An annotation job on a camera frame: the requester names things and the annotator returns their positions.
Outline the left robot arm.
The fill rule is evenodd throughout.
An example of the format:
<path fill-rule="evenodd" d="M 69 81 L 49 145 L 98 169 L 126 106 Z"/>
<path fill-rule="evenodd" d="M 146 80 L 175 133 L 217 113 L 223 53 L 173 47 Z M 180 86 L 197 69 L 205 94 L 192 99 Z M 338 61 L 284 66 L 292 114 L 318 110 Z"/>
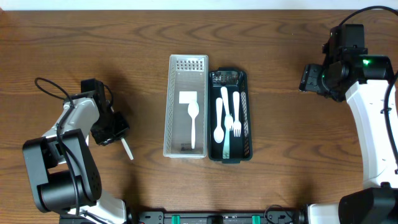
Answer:
<path fill-rule="evenodd" d="M 66 94 L 63 112 L 50 130 L 22 147 L 35 206 L 55 212 L 60 223 L 133 223 L 124 200 L 103 190 L 89 149 L 89 138 L 106 146 L 123 141 L 129 124 L 110 89 L 94 78 L 81 81 L 81 92 Z"/>

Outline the pale green plastic fork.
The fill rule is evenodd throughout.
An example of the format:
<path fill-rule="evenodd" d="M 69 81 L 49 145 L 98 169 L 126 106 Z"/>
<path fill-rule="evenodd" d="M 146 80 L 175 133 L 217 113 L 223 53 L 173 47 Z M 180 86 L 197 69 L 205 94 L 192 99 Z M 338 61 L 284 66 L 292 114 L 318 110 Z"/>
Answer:
<path fill-rule="evenodd" d="M 227 129 L 224 136 L 223 159 L 229 159 L 230 155 L 230 131 Z"/>

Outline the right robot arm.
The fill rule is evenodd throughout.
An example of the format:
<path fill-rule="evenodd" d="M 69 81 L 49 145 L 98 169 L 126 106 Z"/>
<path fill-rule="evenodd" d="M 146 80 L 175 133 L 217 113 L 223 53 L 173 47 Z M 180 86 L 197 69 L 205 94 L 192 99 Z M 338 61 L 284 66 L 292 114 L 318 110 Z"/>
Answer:
<path fill-rule="evenodd" d="M 397 223 L 397 136 L 394 72 L 389 57 L 369 55 L 361 24 L 330 31 L 321 65 L 305 66 L 300 91 L 345 101 L 354 116 L 363 160 L 363 189 L 338 203 L 307 207 L 307 223 Z"/>

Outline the white plastic spoon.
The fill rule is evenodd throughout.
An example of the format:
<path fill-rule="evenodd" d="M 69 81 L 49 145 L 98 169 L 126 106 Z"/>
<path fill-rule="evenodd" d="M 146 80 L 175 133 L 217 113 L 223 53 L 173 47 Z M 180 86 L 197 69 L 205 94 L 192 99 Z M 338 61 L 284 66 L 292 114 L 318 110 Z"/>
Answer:
<path fill-rule="evenodd" d="M 191 101 L 188 104 L 188 114 L 192 119 L 192 130 L 191 130 L 191 147 L 195 148 L 195 139 L 196 139 L 196 131 L 195 131 L 195 119 L 199 114 L 199 105 L 196 101 Z"/>
<path fill-rule="evenodd" d="M 121 142 L 123 144 L 123 147 L 124 147 L 125 151 L 127 152 L 127 155 L 129 157 L 129 159 L 133 160 L 134 156 L 133 156 L 132 151 L 131 151 L 131 149 L 129 147 L 129 144 L 127 143 L 127 141 L 124 138 L 121 138 Z"/>

